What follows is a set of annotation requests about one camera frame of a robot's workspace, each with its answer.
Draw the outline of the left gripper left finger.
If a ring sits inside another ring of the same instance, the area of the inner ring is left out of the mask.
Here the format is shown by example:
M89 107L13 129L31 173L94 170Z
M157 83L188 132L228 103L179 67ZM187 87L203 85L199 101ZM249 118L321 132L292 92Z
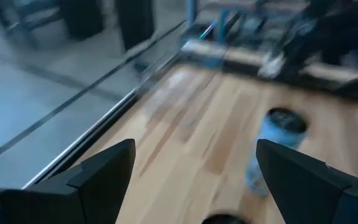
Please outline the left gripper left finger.
M27 189L0 189L0 224L115 224L135 155L125 139Z

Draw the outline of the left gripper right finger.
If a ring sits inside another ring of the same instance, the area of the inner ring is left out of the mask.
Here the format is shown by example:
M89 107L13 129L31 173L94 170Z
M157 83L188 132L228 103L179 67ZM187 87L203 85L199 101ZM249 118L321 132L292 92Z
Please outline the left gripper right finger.
M267 139L256 157L286 224L358 224L358 177Z

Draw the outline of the computer case with RGB lights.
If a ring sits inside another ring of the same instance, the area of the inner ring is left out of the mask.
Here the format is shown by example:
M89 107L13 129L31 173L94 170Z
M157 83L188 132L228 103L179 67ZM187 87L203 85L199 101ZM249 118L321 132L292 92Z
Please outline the computer case with RGB lights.
M196 37L201 40L214 40L217 25L217 20L198 23Z

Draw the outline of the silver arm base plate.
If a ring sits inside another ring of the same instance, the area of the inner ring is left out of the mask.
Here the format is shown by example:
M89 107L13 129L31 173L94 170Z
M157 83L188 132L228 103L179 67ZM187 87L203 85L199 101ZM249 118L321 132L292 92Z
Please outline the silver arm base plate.
M282 71L285 61L285 54L282 51L267 52L262 59L262 64L257 72L257 76L262 78L277 77Z

